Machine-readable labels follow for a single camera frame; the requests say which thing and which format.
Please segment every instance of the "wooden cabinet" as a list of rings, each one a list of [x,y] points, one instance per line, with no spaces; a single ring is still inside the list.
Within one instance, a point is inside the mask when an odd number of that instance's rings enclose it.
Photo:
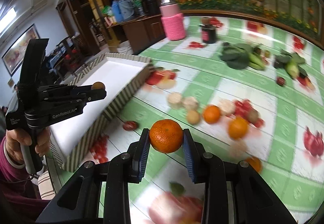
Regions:
[[[123,27],[135,54],[165,38],[161,15],[143,16],[118,25]]]

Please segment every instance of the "ceiling light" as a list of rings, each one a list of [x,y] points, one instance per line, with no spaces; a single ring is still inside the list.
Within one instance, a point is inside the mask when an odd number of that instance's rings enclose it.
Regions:
[[[7,14],[0,20],[0,33],[12,22],[16,17],[14,8],[11,8]]]

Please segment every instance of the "human hand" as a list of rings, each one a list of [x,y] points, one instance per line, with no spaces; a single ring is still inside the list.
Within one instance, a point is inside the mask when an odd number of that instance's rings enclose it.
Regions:
[[[6,131],[5,134],[6,142],[5,147],[10,158],[18,163],[23,164],[24,159],[22,157],[20,144],[29,146],[31,145],[30,135],[23,129],[17,128],[11,131]],[[46,127],[38,136],[37,136],[37,145],[35,146],[35,152],[39,154],[40,157],[45,155],[50,149],[50,129]]]

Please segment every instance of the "white tray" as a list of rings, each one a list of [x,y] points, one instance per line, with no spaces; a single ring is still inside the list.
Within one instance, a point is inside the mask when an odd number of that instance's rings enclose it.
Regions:
[[[83,114],[50,126],[51,150],[62,169],[77,169],[107,122],[116,116],[149,76],[150,62],[146,57],[106,53],[71,82],[71,85],[83,86],[100,81],[106,86],[107,96],[87,103]]]

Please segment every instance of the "cable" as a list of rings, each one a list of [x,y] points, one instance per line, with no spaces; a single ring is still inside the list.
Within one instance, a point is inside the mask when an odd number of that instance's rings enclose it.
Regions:
[[[5,183],[5,184],[17,184],[17,183],[23,183],[23,182],[27,182],[27,181],[32,180],[32,179],[34,178],[34,175],[35,175],[35,174],[32,174],[32,175],[30,175],[30,176],[31,176],[30,178],[25,179],[25,180],[16,181],[16,182],[8,182],[8,181],[2,181],[2,180],[0,180],[0,183]]]

